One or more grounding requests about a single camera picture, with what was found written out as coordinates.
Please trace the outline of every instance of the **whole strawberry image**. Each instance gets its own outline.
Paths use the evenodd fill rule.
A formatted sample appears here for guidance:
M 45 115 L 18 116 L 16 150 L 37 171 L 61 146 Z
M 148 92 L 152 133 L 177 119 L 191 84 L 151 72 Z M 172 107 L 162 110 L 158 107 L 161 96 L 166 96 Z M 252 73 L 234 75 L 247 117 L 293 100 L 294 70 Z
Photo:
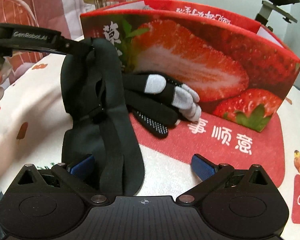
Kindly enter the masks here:
M 201 102 L 239 95 L 249 78 L 242 65 L 173 20 L 155 20 L 139 26 L 149 31 L 132 39 L 137 51 L 135 71 L 165 72 L 194 89 Z
M 213 114 L 260 132 L 281 103 L 282 99 L 267 90 L 247 89 L 222 101 Z

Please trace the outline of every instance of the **glove fingertip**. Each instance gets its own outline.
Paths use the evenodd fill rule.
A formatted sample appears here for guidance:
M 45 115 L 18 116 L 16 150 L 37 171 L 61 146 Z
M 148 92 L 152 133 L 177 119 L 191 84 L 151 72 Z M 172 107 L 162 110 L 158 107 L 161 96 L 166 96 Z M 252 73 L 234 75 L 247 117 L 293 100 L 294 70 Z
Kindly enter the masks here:
M 166 79 L 158 74 L 151 74 L 147 78 L 145 91 L 146 94 L 159 94 L 166 87 Z
M 196 91 L 194 91 L 191 87 L 189 87 L 186 84 L 183 84 L 181 87 L 192 96 L 193 101 L 195 103 L 198 103 L 200 101 L 200 97 L 199 97 L 198 93 Z
M 202 113 L 201 112 L 201 107 L 197 105 L 194 115 L 192 115 L 192 116 L 185 116 L 184 115 L 184 117 L 186 119 L 188 119 L 189 121 L 191 121 L 191 122 L 197 122 L 197 121 L 199 121 L 199 119 L 201 117 L 201 113 Z
M 188 91 L 180 87 L 175 88 L 175 95 L 171 104 L 172 106 L 182 110 L 189 110 L 192 108 L 193 102 L 193 97 Z
M 192 103 L 191 108 L 189 109 L 179 109 L 179 112 L 184 116 L 184 117 L 191 117 L 195 115 L 197 109 L 197 104 Z

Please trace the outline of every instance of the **red box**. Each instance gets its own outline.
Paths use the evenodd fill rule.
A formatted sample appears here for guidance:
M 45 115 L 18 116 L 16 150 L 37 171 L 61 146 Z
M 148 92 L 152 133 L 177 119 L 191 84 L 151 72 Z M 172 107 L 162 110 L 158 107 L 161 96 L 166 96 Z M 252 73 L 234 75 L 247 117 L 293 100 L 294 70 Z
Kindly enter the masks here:
M 259 22 L 212 6 L 138 0 L 81 15 L 85 37 L 117 48 L 123 71 L 161 71 L 189 85 L 204 112 L 262 131 L 300 59 Z

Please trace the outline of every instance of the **sliced strawberry image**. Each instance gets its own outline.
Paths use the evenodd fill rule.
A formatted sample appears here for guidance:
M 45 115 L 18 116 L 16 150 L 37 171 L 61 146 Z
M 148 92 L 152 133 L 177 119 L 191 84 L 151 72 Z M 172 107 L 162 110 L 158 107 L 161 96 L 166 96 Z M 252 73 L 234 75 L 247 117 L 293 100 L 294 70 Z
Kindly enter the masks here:
M 267 90 L 248 89 L 222 101 L 213 114 L 260 132 L 281 103 L 282 99 Z
M 164 72 L 194 89 L 201 102 L 234 97 L 247 89 L 249 78 L 239 62 L 175 21 L 155 20 L 140 28 L 149 31 L 131 41 L 134 71 Z
M 292 59 L 289 54 L 279 52 L 266 42 L 217 26 L 204 25 L 202 28 L 202 36 L 212 47 L 242 64 L 252 87 L 268 87 L 279 83 L 288 86 L 293 84 L 299 73 L 300 61 Z

